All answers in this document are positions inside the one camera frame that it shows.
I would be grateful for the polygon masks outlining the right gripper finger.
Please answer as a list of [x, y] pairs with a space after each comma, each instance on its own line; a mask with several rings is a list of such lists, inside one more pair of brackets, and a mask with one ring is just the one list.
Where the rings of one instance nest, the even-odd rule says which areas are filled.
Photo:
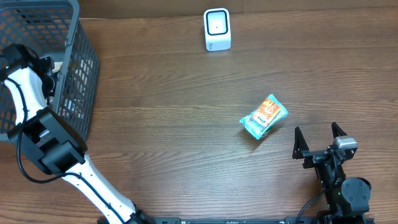
[[308, 145], [304, 139], [301, 129], [297, 126], [295, 128], [295, 142], [292, 153], [293, 159], [303, 159], [306, 153], [309, 152]]
[[336, 122], [333, 122], [331, 124], [331, 129], [332, 129], [334, 138], [341, 137], [341, 136], [347, 136], [347, 134], [338, 126], [338, 124]]

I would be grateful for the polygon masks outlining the teal orange tissue pack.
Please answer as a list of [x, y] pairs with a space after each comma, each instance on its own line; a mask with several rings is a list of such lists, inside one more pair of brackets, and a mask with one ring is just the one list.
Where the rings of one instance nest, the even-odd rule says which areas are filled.
[[251, 114], [241, 118], [239, 122], [255, 139], [267, 135], [271, 127], [289, 114], [288, 110], [277, 98], [270, 94]]

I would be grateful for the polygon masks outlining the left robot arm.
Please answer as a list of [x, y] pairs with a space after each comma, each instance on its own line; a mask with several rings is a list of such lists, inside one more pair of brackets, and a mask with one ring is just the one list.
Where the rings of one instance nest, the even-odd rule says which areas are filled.
[[75, 186], [105, 216], [108, 223], [153, 223], [154, 220], [131, 200], [119, 193], [94, 166], [85, 140], [56, 112], [48, 107], [52, 93], [54, 62], [40, 58], [21, 44], [2, 51], [7, 66], [1, 69], [1, 81], [11, 92], [16, 109], [15, 126], [7, 132], [16, 146], [16, 159], [22, 175], [31, 177], [22, 165], [25, 155], [49, 179], [63, 179]]

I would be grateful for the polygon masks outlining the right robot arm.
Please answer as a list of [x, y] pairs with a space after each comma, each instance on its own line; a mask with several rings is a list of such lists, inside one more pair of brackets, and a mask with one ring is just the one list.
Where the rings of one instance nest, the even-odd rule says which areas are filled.
[[[299, 211], [296, 223], [373, 223], [366, 218], [371, 198], [371, 184], [364, 178], [347, 178], [343, 163], [352, 159], [358, 149], [357, 141], [335, 122], [331, 124], [333, 142], [325, 150], [311, 151], [299, 127], [295, 128], [293, 159], [302, 159], [303, 168], [315, 169], [322, 191]], [[302, 219], [306, 208], [325, 196], [328, 210], [321, 210], [311, 220]]]

